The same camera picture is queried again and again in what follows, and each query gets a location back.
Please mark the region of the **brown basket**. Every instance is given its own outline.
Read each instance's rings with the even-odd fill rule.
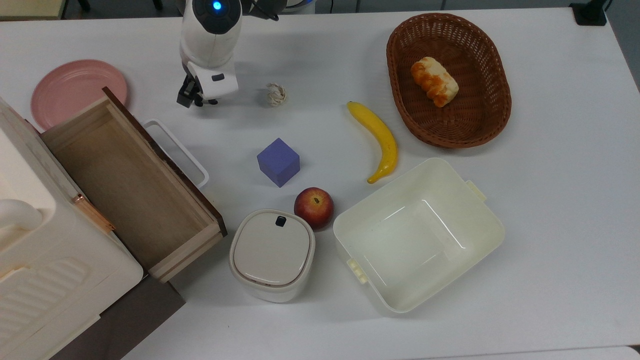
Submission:
[[[438,60],[460,87],[443,108],[413,81],[411,66],[425,56]],[[498,50],[484,31],[461,17],[428,13],[404,21],[389,37],[387,65],[400,115],[423,142],[482,145],[509,120],[511,94]]]

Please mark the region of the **red apple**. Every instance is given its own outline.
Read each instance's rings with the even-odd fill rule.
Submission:
[[[293,213],[309,223],[316,231],[327,226],[333,218],[333,200],[320,188],[307,188],[296,198]]]

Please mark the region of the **banana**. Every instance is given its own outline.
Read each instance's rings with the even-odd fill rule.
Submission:
[[[376,172],[367,179],[369,184],[373,184],[380,180],[381,177],[391,174],[396,169],[398,162],[398,146],[396,144],[396,139],[387,125],[385,125],[385,123],[382,122],[382,120],[380,120],[373,111],[369,110],[363,104],[349,101],[347,103],[347,109],[349,109],[351,115],[361,123],[361,125],[366,127],[380,143],[382,159],[380,159],[380,164],[378,165]]]

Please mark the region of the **bread roll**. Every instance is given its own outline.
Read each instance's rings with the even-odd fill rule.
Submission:
[[[439,108],[448,104],[458,93],[458,83],[434,58],[426,57],[414,63],[411,75]]]

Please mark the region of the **pink plate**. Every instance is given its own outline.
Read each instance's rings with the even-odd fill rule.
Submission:
[[[99,60],[77,60],[53,69],[33,91],[31,114],[43,130],[70,119],[93,102],[104,97],[107,86],[124,104],[127,83],[110,64]]]

